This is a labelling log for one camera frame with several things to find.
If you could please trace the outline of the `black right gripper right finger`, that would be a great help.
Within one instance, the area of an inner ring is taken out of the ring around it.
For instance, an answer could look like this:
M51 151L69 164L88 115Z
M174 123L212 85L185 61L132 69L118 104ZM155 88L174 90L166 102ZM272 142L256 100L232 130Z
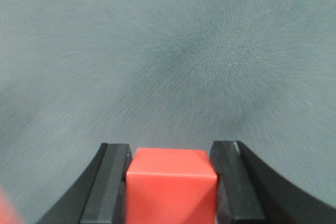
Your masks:
M241 141L214 141L218 223L335 223L335 208L285 179Z

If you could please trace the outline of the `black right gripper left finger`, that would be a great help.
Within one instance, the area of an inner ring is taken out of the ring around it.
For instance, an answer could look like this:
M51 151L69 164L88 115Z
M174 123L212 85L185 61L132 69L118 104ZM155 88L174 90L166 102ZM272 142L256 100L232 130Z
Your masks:
M125 174L131 160L128 144L101 144L39 223L125 223Z

